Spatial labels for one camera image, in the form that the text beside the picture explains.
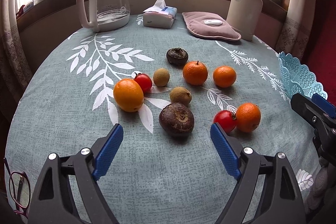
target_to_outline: blue plastic basket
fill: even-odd
[[[279,65],[283,85],[290,99],[296,93],[309,98],[317,93],[324,99],[328,98],[328,94],[323,90],[323,85],[316,81],[315,74],[309,71],[306,65],[301,65],[299,59],[291,54],[281,52],[279,54]]]

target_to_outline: kettle handle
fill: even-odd
[[[84,28],[91,29],[98,27],[97,22],[97,0],[89,0],[89,18],[90,22],[87,20],[84,0],[76,0],[76,5],[78,9],[79,21]]]

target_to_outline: eyeglass frame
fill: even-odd
[[[19,215],[23,215],[24,217],[28,218],[27,217],[27,210],[28,210],[28,207],[29,207],[29,204],[30,204],[30,198],[31,198],[31,188],[30,188],[30,182],[29,182],[29,179],[28,179],[28,176],[26,174],[26,172],[11,172],[10,169],[9,169],[9,166],[8,166],[8,162],[7,162],[7,159],[6,158],[3,158],[3,161],[4,161],[4,164],[6,166],[6,169],[8,171],[8,174],[9,174],[9,182],[8,182],[8,187],[9,187],[9,193],[10,193],[10,196],[11,198],[14,200],[15,202],[15,206],[16,206],[16,210],[14,210],[14,213],[16,214],[19,214]],[[14,174],[18,174],[20,175],[20,181],[19,181],[19,186],[18,186],[18,189],[17,189],[17,197],[19,198],[21,196],[21,191],[19,193],[19,189],[20,189],[20,185],[22,185],[22,182],[23,182],[23,179],[22,178],[25,178],[27,183],[28,183],[28,189],[29,189],[29,200],[28,200],[28,204],[27,206],[22,206],[16,199],[16,195],[15,195],[15,191],[14,193],[11,192],[11,182],[12,182],[12,185],[13,185],[13,189],[15,190],[15,186],[14,186],[14,181],[12,179],[12,176]]]

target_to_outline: tablecloth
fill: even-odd
[[[190,61],[207,66],[209,77],[203,86],[186,84],[182,70],[168,63],[166,52],[173,47],[185,49]],[[219,89],[212,80],[213,70],[221,65],[237,72],[236,82],[227,89]],[[114,84],[136,72],[152,77],[160,67],[170,72],[167,87],[146,93],[139,112],[121,111],[113,99]],[[158,121],[176,86],[186,87],[193,96],[189,108],[195,127],[184,143],[169,137]],[[118,122],[124,140],[98,185],[120,224],[211,224],[236,181],[214,148],[210,125],[218,111],[235,111],[245,102],[259,106],[260,125],[252,134],[232,135],[259,154],[284,152],[305,197],[319,168],[313,129],[291,110],[278,54],[257,37],[230,43],[194,37],[180,14],[171,29],[144,27],[142,15],[135,15],[114,31],[82,28],[68,37],[27,87],[11,123],[6,157],[11,170],[27,173],[33,190],[50,153],[73,155],[106,136]],[[253,217],[262,183],[258,180],[246,219]],[[71,185],[78,211],[89,221],[73,177]]]

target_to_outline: white thermos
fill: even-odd
[[[251,41],[262,7],[262,0],[231,0],[226,21],[242,39]]]

